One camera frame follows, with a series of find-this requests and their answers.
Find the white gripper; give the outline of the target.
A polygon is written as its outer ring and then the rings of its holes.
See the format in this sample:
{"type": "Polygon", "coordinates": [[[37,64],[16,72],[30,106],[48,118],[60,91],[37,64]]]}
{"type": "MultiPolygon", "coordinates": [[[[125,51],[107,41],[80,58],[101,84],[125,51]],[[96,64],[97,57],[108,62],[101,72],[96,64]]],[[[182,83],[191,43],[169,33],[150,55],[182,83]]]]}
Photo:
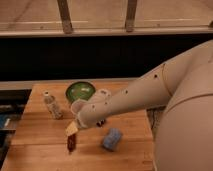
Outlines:
{"type": "MultiPolygon", "coordinates": [[[[86,104],[77,114],[77,121],[81,129],[94,127],[99,121],[99,106],[97,103],[86,104]]],[[[71,136],[78,131],[75,121],[71,122],[65,130],[67,136],[71,136]]]]}

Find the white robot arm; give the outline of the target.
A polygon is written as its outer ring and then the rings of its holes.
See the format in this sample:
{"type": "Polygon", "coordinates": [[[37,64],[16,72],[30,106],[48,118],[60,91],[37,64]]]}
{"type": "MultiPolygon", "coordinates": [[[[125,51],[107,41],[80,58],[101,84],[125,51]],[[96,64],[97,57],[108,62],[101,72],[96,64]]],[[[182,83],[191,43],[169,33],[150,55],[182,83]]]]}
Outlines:
{"type": "Polygon", "coordinates": [[[139,77],[104,100],[89,102],[68,136],[112,115],[163,106],[154,143],[155,171],[213,171],[213,39],[139,77]]]}

